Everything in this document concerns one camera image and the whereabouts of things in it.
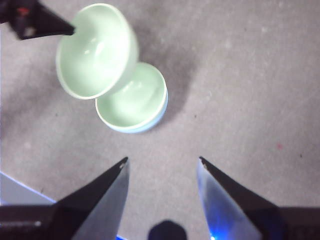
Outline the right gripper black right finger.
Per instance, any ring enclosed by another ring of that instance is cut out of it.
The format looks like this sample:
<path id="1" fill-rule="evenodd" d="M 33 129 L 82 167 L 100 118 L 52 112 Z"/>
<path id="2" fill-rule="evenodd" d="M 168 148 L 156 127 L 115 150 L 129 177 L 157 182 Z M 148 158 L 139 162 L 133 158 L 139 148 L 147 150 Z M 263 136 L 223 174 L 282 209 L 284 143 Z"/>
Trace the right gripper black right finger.
<path id="1" fill-rule="evenodd" d="M 244 187 L 204 157 L 197 183 L 211 240 L 318 240 L 318 207 L 278 206 Z"/>

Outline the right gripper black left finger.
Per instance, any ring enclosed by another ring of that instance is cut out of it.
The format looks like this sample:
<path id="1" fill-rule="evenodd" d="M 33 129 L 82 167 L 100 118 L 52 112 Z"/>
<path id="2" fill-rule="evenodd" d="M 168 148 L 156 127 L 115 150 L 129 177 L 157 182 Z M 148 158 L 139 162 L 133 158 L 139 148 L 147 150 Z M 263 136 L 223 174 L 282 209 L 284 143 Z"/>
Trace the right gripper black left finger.
<path id="1" fill-rule="evenodd" d="M 115 240 L 126 204 L 130 161 L 124 157 L 87 185 L 51 204 L 0 208 L 2 240 Z"/>

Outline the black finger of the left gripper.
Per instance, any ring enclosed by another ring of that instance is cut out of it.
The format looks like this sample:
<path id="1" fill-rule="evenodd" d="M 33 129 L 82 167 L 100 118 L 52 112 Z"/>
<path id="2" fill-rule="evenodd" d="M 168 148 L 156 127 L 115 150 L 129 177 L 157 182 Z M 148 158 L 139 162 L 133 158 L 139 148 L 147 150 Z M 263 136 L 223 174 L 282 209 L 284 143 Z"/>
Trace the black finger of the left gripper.
<path id="1" fill-rule="evenodd" d="M 66 35 L 71 36 L 75 27 L 37 1 L 34 8 L 34 28 L 37 37 Z"/>

